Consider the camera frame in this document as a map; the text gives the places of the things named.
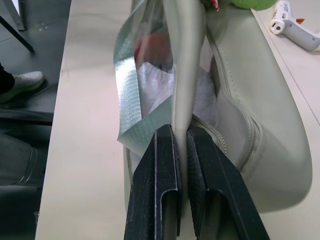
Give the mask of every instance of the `metal leg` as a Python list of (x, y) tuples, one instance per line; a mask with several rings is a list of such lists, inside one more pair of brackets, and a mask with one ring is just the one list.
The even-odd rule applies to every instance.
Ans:
[(21, 18), (21, 11), (20, 11), (20, 0), (4, 0), (4, 5), (6, 6), (11, 18), (13, 19), (16, 28), (19, 31), (24, 31), (25, 25)]
[(16, 39), (20, 41), (31, 53), (34, 53), (35, 50), (33, 47), (12, 27), (9, 23), (7, 23), (1, 16), (0, 16), (0, 24), (2, 24)]

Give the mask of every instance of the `fabric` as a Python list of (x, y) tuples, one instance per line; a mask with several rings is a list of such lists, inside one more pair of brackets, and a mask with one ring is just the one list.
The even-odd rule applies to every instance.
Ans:
[(4, 94), (13, 88), (15, 79), (12, 74), (6, 72), (0, 63), (0, 94)]
[[(142, 118), (156, 109), (174, 92), (175, 68), (154, 66), (145, 62), (137, 71)], [(208, 72), (200, 68), (193, 114), (203, 122), (216, 126), (217, 110), (215, 86)], [(136, 169), (140, 157), (130, 152), (132, 171)]]

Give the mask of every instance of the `black trousers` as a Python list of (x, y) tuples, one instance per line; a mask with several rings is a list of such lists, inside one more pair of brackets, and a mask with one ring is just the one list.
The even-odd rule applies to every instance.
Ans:
[(0, 62), (0, 94), (9, 91), (15, 85), (12, 74), (6, 72)]

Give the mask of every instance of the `green object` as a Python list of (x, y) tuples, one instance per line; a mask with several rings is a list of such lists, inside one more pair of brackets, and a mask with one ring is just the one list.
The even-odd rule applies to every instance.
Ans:
[(277, 0), (232, 0), (232, 3), (242, 9), (263, 10), (270, 8)]

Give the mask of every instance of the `white table surface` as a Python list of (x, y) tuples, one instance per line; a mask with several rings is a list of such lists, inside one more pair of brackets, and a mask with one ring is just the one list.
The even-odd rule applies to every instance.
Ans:
[[(320, 2), (291, 2), (296, 17), (305, 17), (303, 24), (315, 30), (320, 24)], [(123, 150), (116, 140), (119, 109), (112, 56), (130, 6), (130, 0), (71, 3), (36, 240), (123, 239)], [(301, 204), (261, 217), (272, 240), (316, 240), (320, 235), (320, 126), (315, 118), (320, 119), (320, 58), (272, 36), (265, 28), (272, 14), (265, 10), (256, 17), (304, 122), (313, 183)]]

